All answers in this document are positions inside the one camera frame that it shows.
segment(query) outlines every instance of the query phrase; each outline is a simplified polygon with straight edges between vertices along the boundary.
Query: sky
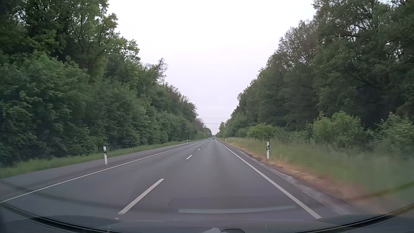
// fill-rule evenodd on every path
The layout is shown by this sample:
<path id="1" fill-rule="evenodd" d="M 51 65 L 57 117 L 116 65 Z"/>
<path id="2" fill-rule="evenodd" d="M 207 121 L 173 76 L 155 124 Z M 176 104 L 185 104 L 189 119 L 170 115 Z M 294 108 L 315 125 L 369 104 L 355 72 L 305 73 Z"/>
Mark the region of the sky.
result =
<path id="1" fill-rule="evenodd" d="M 255 79 L 280 37 L 311 19 L 313 0 L 109 0 L 118 30 L 143 63 L 161 58 L 166 81 L 189 97 L 213 134 Z"/>

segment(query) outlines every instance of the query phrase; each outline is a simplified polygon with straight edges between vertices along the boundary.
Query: grass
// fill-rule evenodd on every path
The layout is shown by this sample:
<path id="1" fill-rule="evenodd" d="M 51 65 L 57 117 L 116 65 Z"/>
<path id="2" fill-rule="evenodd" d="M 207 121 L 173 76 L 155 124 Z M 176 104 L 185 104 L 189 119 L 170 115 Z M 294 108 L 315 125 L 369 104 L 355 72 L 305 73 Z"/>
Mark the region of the grass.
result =
<path id="1" fill-rule="evenodd" d="M 126 154 L 144 151 L 144 150 L 151 150 L 151 149 L 161 148 L 165 146 L 173 146 L 173 145 L 178 145 L 178 144 L 183 144 L 183 143 L 186 143 L 186 141 L 180 141 L 180 142 L 174 141 L 174 142 L 167 142 L 163 144 L 137 146 L 133 148 L 126 148 L 126 149 L 119 149 L 119 150 L 109 150 L 107 152 L 107 156 L 115 157 L 119 155 L 126 155 Z M 73 156 L 73 157 L 63 157 L 63 158 L 52 158 L 52 159 L 33 159 L 29 161 L 16 163 L 14 167 L 0 168 L 0 179 L 19 175 L 19 174 L 25 174 L 29 172 L 54 168 L 54 167 L 62 167 L 66 165 L 76 164 L 76 163 L 84 163 L 84 162 L 97 160 L 97 159 L 103 159 L 103 153 Z"/>
<path id="2" fill-rule="evenodd" d="M 227 143 L 266 155 L 266 141 L 227 138 Z M 277 139 L 270 140 L 269 156 L 271 160 L 309 168 L 318 175 L 357 184 L 368 194 L 396 192 L 399 197 L 414 203 L 414 158 L 356 150 L 337 151 L 328 145 L 283 143 Z"/>

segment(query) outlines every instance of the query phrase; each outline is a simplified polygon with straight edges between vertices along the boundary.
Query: forest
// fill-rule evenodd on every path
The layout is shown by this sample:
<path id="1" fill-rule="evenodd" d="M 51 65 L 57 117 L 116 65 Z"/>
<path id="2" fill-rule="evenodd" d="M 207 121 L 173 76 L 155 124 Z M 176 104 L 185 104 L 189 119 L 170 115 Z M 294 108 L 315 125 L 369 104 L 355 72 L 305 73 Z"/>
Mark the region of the forest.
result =
<path id="1" fill-rule="evenodd" d="M 211 135 L 107 0 L 1 0 L 0 32 L 2 167 Z"/>
<path id="2" fill-rule="evenodd" d="M 414 150 L 414 1 L 314 0 L 217 137 Z"/>

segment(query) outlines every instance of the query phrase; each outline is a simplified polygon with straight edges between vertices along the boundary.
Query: road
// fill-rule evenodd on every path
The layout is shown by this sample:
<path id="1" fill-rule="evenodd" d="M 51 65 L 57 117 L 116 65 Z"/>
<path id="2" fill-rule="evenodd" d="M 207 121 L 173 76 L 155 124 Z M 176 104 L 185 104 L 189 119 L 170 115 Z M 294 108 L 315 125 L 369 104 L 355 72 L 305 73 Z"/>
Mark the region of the road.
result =
<path id="1" fill-rule="evenodd" d="M 2 202 L 39 216 L 120 221 L 315 220 L 338 215 L 217 140 L 3 179 Z"/>

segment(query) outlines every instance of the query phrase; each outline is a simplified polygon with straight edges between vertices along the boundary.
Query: shrub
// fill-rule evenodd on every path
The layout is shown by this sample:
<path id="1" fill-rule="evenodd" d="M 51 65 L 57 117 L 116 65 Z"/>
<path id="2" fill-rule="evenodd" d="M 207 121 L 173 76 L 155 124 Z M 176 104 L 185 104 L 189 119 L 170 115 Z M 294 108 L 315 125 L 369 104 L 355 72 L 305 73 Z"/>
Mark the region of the shrub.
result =
<path id="1" fill-rule="evenodd" d="M 413 123 L 390 112 L 387 120 L 378 124 L 374 144 L 381 151 L 411 153 L 414 149 Z"/>
<path id="2" fill-rule="evenodd" d="M 236 136 L 238 136 L 239 138 L 245 138 L 247 136 L 247 129 L 239 129 L 236 133 Z"/>
<path id="3" fill-rule="evenodd" d="M 363 145 L 367 142 L 370 131 L 365 131 L 358 117 L 343 111 L 334 113 L 332 118 L 319 117 L 313 123 L 313 138 L 316 142 L 329 143 L 344 148 L 351 145 Z"/>
<path id="4" fill-rule="evenodd" d="M 271 125 L 258 124 L 256 126 L 250 127 L 249 131 L 247 132 L 247 137 L 256 138 L 260 140 L 267 140 L 270 138 L 274 138 L 276 133 L 280 130 L 280 128 L 273 127 Z"/>

